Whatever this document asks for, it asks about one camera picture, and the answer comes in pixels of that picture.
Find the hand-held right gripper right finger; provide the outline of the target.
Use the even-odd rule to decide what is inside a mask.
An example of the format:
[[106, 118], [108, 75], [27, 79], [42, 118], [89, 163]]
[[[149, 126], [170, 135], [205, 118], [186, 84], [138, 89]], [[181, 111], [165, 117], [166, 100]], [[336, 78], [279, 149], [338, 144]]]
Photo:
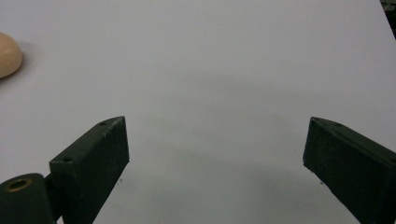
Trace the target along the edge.
[[303, 155], [360, 224], [396, 224], [396, 153], [347, 126], [312, 118]]

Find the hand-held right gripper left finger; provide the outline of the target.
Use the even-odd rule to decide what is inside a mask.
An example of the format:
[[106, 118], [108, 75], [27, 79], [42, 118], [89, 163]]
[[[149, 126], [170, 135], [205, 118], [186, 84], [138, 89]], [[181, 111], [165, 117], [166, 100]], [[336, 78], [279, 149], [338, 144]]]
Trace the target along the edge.
[[92, 224], [130, 161], [124, 116], [94, 125], [49, 162], [64, 224]]

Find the beige egg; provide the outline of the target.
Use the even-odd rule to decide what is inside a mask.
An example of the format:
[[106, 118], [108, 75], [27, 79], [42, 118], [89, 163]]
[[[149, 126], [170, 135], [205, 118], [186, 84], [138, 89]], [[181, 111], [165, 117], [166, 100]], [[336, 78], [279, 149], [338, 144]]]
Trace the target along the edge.
[[10, 35], [0, 33], [0, 78], [18, 71], [22, 64], [19, 44]]

